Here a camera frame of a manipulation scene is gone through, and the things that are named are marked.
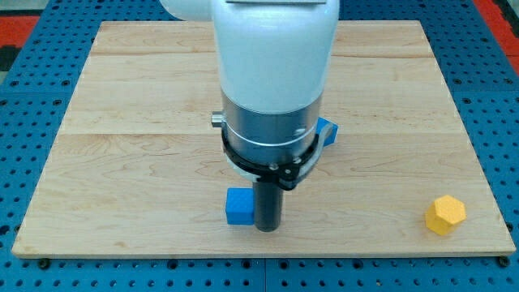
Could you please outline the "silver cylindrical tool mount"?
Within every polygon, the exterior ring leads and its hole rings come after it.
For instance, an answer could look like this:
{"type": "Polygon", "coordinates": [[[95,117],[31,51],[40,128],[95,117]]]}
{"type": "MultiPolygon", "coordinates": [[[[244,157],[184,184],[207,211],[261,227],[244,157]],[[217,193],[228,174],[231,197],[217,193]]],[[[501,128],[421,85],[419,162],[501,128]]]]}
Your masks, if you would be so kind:
{"type": "Polygon", "coordinates": [[[300,182],[323,150],[321,98],[281,113],[247,109],[222,93],[221,136],[232,168],[252,182],[300,182]]]}

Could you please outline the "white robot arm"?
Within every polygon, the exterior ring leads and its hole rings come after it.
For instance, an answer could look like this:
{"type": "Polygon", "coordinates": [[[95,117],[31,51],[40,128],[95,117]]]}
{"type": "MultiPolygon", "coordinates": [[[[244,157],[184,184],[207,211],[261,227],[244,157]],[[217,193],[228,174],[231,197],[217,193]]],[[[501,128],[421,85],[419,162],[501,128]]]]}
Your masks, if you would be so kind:
{"type": "Polygon", "coordinates": [[[337,1],[161,0],[172,16],[212,24],[222,109],[212,115],[225,156],[251,181],[247,220],[271,232],[283,194],[312,171],[336,126],[320,104],[338,25],[337,1]]]}

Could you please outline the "blue block behind arm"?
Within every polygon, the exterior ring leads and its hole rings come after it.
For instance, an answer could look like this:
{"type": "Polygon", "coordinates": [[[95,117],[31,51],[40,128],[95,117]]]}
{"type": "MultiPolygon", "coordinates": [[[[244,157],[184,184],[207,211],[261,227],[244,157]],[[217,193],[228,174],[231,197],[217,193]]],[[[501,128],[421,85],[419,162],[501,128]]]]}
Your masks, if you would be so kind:
{"type": "Polygon", "coordinates": [[[326,118],[318,118],[315,133],[320,138],[324,138],[325,148],[336,142],[338,128],[339,126],[336,123],[331,122],[326,118]]]}

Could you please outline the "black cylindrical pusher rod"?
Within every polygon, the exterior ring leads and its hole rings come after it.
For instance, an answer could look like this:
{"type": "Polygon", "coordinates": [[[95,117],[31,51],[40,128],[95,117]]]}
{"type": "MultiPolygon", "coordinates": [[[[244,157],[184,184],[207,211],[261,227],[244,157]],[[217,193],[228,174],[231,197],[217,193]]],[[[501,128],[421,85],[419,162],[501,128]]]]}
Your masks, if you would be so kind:
{"type": "Polygon", "coordinates": [[[283,190],[271,182],[254,182],[254,225],[262,232],[272,232],[281,224],[283,190]]]}

